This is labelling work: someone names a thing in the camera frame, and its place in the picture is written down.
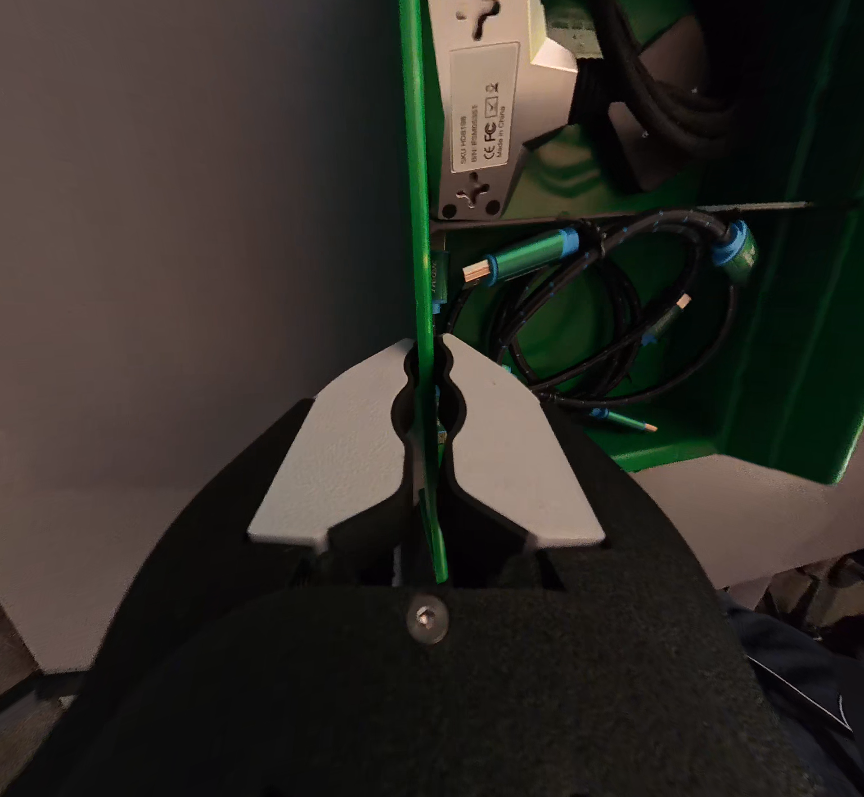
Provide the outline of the green plastic bin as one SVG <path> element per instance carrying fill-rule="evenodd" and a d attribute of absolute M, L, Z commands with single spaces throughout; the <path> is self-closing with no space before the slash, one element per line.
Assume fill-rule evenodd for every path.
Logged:
<path fill-rule="evenodd" d="M 577 59 L 568 124 L 531 144 L 499 219 L 815 201 L 742 219 L 759 247 L 720 352 L 678 389 L 630 414 L 652 433 L 585 421 L 625 470 L 708 454 L 835 484 L 862 432 L 862 0 L 542 0 L 547 36 Z M 431 230 L 443 114 L 427 0 L 398 0 L 411 221 L 429 234 L 416 262 L 421 369 L 433 335 L 487 356 L 504 285 L 473 290 L 455 328 L 462 269 L 484 255 L 573 224 Z M 683 243 L 638 237 L 612 258 L 644 301 L 671 284 Z M 675 373 L 702 349 L 725 308 L 711 263 L 691 302 L 642 354 L 618 394 Z M 524 328 L 542 375 L 606 343 L 611 317 L 585 273 Z"/>

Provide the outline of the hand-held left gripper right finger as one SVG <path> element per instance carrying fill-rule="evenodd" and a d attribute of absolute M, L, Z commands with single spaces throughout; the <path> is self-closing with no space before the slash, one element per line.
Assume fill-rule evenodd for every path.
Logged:
<path fill-rule="evenodd" d="M 446 351 L 459 393 L 457 424 L 448 427 L 458 489 L 514 524 L 533 549 L 602 543 L 605 532 L 534 394 L 454 335 Z"/>

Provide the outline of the braided hdmi cable green plugs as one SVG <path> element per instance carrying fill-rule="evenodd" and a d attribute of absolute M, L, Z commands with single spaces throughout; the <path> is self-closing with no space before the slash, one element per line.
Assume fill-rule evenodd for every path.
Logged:
<path fill-rule="evenodd" d="M 490 252 L 464 267 L 462 288 L 448 314 L 447 331 L 455 328 L 461 311 L 477 287 L 504 285 L 543 265 L 561 268 L 566 258 L 586 255 L 589 251 L 593 252 L 594 259 L 612 257 L 615 251 L 638 237 L 658 235 L 677 237 L 683 244 L 686 239 L 695 240 L 705 246 L 706 263 L 723 273 L 727 282 L 740 285 L 740 294 L 760 257 L 755 236 L 742 219 L 724 221 L 707 213 L 685 214 L 683 209 L 678 209 L 667 216 L 655 213 L 618 223 L 579 222 Z"/>

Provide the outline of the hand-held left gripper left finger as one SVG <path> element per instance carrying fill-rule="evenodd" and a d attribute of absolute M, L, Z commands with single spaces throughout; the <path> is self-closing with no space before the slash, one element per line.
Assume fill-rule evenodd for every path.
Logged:
<path fill-rule="evenodd" d="M 312 402 L 247 528 L 250 539 L 348 553 L 393 546 L 413 507 L 413 376 L 405 338 Z"/>

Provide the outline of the silver port hub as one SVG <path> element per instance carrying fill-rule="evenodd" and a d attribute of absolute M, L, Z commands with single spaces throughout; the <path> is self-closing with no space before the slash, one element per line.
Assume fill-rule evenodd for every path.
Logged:
<path fill-rule="evenodd" d="M 547 36 L 542 0 L 427 0 L 443 136 L 436 216 L 490 222 L 530 145 L 568 124 L 577 59 Z"/>

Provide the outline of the black flat panel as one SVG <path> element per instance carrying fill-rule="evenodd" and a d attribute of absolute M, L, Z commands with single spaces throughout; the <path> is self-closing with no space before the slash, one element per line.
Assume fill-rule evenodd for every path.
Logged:
<path fill-rule="evenodd" d="M 698 211 L 709 215 L 722 215 L 724 213 L 744 214 L 760 211 L 785 211 L 785 210 L 808 210 L 817 207 L 815 201 L 765 201 L 765 202 L 734 202 L 725 205 L 708 205 L 684 208 L 684 213 Z M 614 219 L 636 219 L 644 215 L 653 215 L 655 213 L 669 215 L 673 211 L 678 211 L 677 208 L 664 207 L 662 209 L 637 209 L 637 210 L 622 210 L 603 213 L 594 213 L 589 215 L 575 215 L 567 212 L 559 212 L 551 216 L 541 216 L 532 218 L 516 218 L 516 219 L 492 219 L 492 220 L 440 220 L 430 219 L 429 226 L 431 230 L 493 230 L 507 227 L 532 226 L 532 225 L 555 225 L 555 224 L 573 224 L 579 222 L 599 223 L 611 221 Z"/>

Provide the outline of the thin braided cable green plugs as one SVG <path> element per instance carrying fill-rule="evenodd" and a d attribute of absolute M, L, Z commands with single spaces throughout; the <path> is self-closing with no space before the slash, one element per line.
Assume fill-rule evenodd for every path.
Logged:
<path fill-rule="evenodd" d="M 707 249 L 695 240 L 683 244 L 683 265 L 670 285 L 644 301 L 625 268 L 610 256 L 593 258 L 593 252 L 566 258 L 561 268 L 543 265 L 504 284 L 487 336 L 487 356 L 497 364 L 508 359 L 515 375 L 538 401 L 577 414 L 585 421 L 615 424 L 619 428 L 652 433 L 657 429 L 630 414 L 678 389 L 701 371 L 720 352 L 737 315 L 740 285 L 728 282 L 725 308 L 707 344 L 675 373 L 660 377 L 641 389 L 618 394 L 632 379 L 632 369 L 642 354 L 658 345 L 691 302 L 691 293 L 707 262 Z M 611 317 L 608 340 L 585 358 L 542 376 L 520 342 L 520 334 L 533 315 L 567 291 L 583 274 L 593 273 L 606 296 Z"/>

